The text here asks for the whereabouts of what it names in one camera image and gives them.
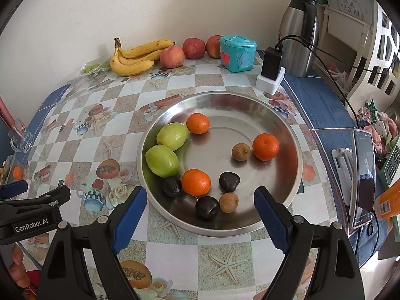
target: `banana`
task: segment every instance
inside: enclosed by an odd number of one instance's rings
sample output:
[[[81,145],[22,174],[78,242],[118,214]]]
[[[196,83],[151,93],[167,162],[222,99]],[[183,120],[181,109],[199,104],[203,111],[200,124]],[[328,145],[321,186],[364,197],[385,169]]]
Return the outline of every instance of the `banana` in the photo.
[[[124,58],[135,59],[135,58],[141,58],[147,54],[150,54],[150,53],[158,51],[158,50],[163,50],[172,45],[175,45],[175,43],[172,40],[160,39],[158,41],[152,41],[150,43],[140,45],[140,46],[132,48],[132,49],[124,50],[124,49],[120,48],[119,51],[121,52],[121,54]]]
[[[147,71],[154,66],[154,61],[142,61],[133,65],[121,64],[118,59],[118,47],[115,46],[114,54],[109,61],[111,70],[121,77],[129,77]]]
[[[162,51],[163,50],[160,49],[158,51],[150,53],[150,54],[148,54],[148,55],[146,55],[144,57],[141,57],[139,59],[126,59],[126,58],[124,58],[122,56],[120,48],[118,48],[118,60],[120,61],[121,64],[124,64],[126,66],[131,66],[131,65],[137,64],[137,63],[142,62],[142,61],[154,61],[155,62],[155,61],[159,61],[160,54],[161,54]]]

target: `white wall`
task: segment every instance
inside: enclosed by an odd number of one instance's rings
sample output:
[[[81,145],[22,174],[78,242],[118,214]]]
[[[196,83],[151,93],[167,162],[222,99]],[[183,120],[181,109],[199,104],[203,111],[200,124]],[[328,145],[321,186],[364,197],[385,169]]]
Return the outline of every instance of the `white wall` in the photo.
[[[24,0],[0,36],[0,96],[29,123],[79,66],[160,38],[239,34],[260,48],[277,38],[290,0]]]

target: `calculator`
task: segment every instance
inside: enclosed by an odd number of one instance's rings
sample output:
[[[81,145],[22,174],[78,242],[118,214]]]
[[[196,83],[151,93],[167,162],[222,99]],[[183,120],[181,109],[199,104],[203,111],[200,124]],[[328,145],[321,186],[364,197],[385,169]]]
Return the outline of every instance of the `calculator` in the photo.
[[[383,189],[387,190],[392,184],[394,184],[400,178],[400,139],[397,141],[394,147],[391,149],[389,158],[387,158],[382,169],[378,172],[379,180],[383,185]]]

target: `metal tray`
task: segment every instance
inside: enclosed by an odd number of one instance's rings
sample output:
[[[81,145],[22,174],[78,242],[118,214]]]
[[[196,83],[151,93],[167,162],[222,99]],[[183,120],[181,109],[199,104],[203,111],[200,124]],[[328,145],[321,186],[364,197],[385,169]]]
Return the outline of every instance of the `metal tray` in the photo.
[[[157,144],[157,133],[165,125],[185,123],[192,113],[206,115],[210,127],[205,134],[190,134],[185,144],[175,151],[181,175],[191,168],[207,173],[211,178],[207,195],[217,200],[223,194],[220,174],[235,172],[240,176],[235,191],[239,197],[237,209],[232,213],[220,211],[209,221],[196,215],[195,197],[185,193],[176,199],[166,196],[162,191],[163,179],[150,171],[145,159],[146,151]],[[231,151],[235,144],[243,142],[251,147],[260,133],[271,133],[279,141],[279,153],[273,160],[261,161],[253,153],[243,162],[233,159]],[[277,202],[288,207],[299,189],[302,172],[300,145],[285,120],[263,102],[231,92],[199,93],[171,106],[143,133],[137,151],[137,173],[150,203],[176,226],[210,237],[237,236],[262,228],[263,222],[253,203],[255,189],[265,186]]]

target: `brown longan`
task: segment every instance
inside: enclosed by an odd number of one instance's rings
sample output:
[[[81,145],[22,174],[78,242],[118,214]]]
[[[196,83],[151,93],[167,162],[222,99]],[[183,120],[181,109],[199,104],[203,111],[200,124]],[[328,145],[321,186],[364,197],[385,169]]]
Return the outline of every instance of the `brown longan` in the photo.
[[[238,207],[239,197],[235,193],[225,193],[219,198],[219,208],[222,212],[231,213]]]
[[[250,155],[250,147],[246,143],[238,143],[232,149],[232,157],[237,161],[245,161]]]

